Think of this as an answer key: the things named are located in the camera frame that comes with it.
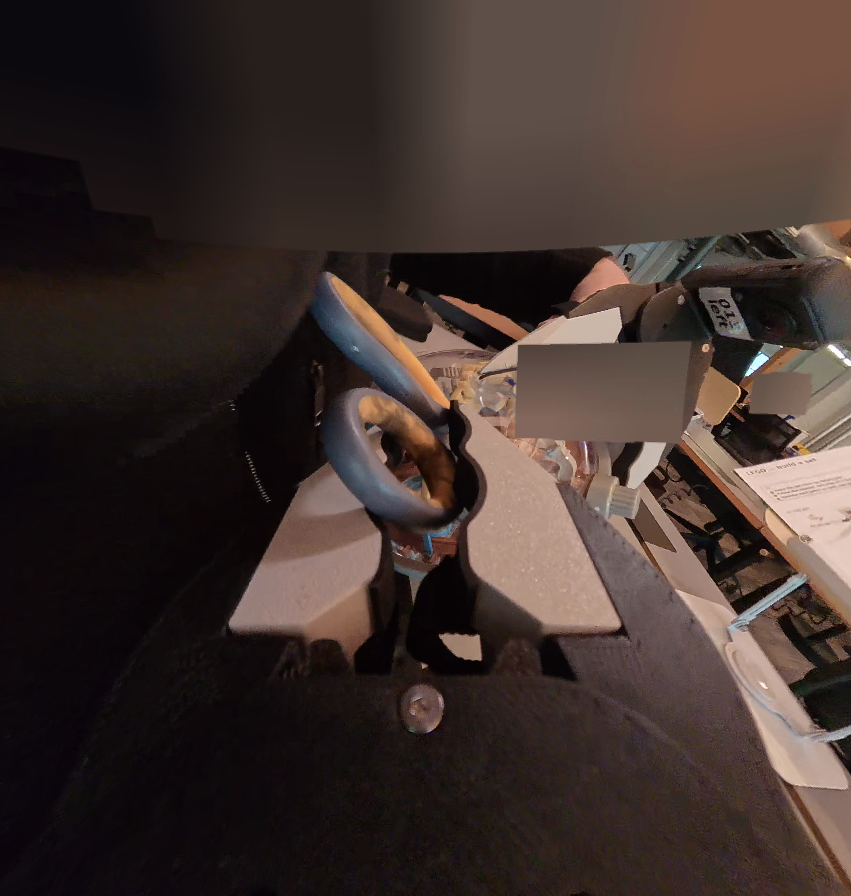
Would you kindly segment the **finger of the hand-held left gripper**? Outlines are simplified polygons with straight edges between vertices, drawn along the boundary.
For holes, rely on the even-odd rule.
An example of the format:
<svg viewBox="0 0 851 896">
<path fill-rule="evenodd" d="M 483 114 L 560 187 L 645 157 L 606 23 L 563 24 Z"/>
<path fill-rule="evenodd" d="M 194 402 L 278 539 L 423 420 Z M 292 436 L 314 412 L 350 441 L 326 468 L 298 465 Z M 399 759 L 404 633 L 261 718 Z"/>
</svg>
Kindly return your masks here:
<svg viewBox="0 0 851 896">
<path fill-rule="evenodd" d="M 610 475 L 620 487 L 636 490 L 672 449 L 671 442 L 607 442 Z"/>
<path fill-rule="evenodd" d="M 608 344 L 621 333 L 620 308 L 577 317 L 557 317 L 536 330 L 538 345 Z"/>
</svg>

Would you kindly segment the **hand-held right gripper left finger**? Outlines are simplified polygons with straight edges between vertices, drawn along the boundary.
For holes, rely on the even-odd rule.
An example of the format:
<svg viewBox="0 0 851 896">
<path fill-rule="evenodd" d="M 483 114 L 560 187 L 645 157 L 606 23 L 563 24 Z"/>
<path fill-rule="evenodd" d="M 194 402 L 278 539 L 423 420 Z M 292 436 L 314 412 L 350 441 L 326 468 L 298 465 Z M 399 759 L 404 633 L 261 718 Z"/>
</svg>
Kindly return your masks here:
<svg viewBox="0 0 851 896">
<path fill-rule="evenodd" d="M 297 488 L 229 630 L 332 641 L 352 662 L 389 626 L 394 577 L 386 533 L 324 464 Z"/>
</svg>

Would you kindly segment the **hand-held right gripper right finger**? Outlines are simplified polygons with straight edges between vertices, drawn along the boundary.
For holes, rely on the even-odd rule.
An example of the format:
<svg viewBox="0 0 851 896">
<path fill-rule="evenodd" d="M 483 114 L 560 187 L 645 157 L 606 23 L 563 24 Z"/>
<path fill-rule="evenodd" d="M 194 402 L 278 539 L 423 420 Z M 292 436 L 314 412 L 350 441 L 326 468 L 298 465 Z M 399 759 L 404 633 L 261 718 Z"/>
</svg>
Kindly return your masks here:
<svg viewBox="0 0 851 896">
<path fill-rule="evenodd" d="M 476 633 L 497 651 L 510 640 L 618 633 L 620 617 L 554 479 L 475 409 L 454 410 L 460 458 L 477 481 L 458 547 L 475 589 Z"/>
</svg>

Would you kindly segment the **grey handled scissors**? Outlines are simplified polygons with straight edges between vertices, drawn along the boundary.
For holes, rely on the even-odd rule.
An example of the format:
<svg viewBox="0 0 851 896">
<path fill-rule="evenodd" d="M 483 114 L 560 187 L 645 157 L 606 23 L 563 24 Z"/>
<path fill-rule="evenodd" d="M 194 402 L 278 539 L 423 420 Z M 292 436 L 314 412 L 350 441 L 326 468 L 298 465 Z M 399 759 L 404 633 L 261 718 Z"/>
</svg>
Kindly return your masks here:
<svg viewBox="0 0 851 896">
<path fill-rule="evenodd" d="M 456 458 L 447 444 L 453 404 L 387 321 L 335 274 L 319 275 L 310 312 L 333 345 L 377 385 L 343 392 L 325 413 L 321 442 L 330 465 L 383 521 L 417 532 L 450 524 L 462 509 Z M 369 429 L 389 435 L 409 455 L 426 496 L 406 487 L 379 459 Z"/>
</svg>

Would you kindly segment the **person's left hand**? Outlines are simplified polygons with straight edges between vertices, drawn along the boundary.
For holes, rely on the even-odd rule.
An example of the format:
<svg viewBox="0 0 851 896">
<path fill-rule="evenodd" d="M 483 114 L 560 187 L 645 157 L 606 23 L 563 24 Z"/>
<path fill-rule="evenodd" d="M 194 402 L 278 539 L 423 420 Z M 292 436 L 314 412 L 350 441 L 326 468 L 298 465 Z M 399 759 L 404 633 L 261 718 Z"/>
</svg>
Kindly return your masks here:
<svg viewBox="0 0 851 896">
<path fill-rule="evenodd" d="M 615 258 L 601 258 L 589 273 L 576 285 L 570 299 L 580 304 L 590 296 L 610 287 L 627 285 L 630 278 Z"/>
</svg>

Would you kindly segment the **white ribbed cap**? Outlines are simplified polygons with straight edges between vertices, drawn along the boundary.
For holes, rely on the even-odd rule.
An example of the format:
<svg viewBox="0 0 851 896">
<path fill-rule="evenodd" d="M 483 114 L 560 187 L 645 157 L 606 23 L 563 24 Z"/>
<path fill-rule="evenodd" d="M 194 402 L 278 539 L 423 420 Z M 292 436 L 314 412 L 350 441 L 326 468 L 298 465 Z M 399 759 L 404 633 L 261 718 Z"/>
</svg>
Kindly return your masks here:
<svg viewBox="0 0 851 896">
<path fill-rule="evenodd" d="M 585 493 L 588 506 L 604 519 L 636 519 L 642 504 L 640 492 L 620 484 L 616 476 L 595 474 Z"/>
</svg>

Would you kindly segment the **clear maze ball toy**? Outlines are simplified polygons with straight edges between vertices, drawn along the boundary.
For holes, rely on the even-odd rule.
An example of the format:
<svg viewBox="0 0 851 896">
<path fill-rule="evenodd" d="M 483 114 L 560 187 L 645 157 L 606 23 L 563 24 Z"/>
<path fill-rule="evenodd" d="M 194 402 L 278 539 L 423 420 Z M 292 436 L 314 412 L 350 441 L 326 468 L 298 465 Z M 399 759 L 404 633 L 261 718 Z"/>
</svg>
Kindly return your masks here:
<svg viewBox="0 0 851 896">
<path fill-rule="evenodd" d="M 593 442 L 517 436 L 517 374 L 509 369 L 482 376 L 492 357 L 482 350 L 444 350 L 421 355 L 419 361 L 445 397 L 474 410 L 556 483 L 585 494 L 596 476 L 610 476 L 608 451 Z"/>
</svg>

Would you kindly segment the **printed instruction sheet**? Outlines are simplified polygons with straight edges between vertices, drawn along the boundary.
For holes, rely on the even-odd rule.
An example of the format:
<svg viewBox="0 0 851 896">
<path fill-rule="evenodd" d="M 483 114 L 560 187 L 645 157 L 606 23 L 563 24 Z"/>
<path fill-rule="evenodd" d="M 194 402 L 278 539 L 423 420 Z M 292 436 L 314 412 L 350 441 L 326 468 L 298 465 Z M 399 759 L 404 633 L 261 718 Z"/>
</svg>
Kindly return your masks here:
<svg viewBox="0 0 851 896">
<path fill-rule="evenodd" d="M 851 590 L 851 445 L 734 474 Z"/>
</svg>

